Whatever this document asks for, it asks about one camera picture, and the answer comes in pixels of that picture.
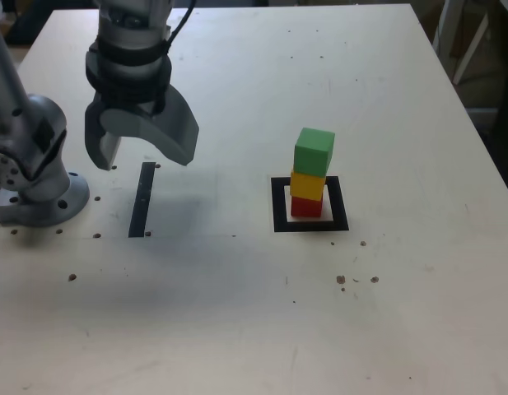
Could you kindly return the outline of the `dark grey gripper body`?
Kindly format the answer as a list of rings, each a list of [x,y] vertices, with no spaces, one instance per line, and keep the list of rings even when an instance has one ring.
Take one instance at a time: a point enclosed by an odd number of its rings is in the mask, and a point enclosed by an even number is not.
[[[111,76],[95,64],[86,63],[86,79],[95,90],[91,102],[101,102],[107,108],[129,109],[152,103],[151,113],[161,113],[166,105],[170,76],[170,61],[164,61],[157,72],[143,80]]]

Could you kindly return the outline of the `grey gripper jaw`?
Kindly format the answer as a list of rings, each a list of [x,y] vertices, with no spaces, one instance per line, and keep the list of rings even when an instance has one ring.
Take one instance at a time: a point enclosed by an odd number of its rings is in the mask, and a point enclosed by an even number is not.
[[[186,166],[194,157],[199,126],[189,104],[173,87],[165,92],[165,107],[156,115],[126,109],[107,109],[100,124],[116,137],[139,138],[151,143],[163,156]]]
[[[107,132],[100,122],[100,116],[108,105],[95,93],[85,112],[85,145],[92,162],[101,170],[111,170],[119,149],[121,137]]]

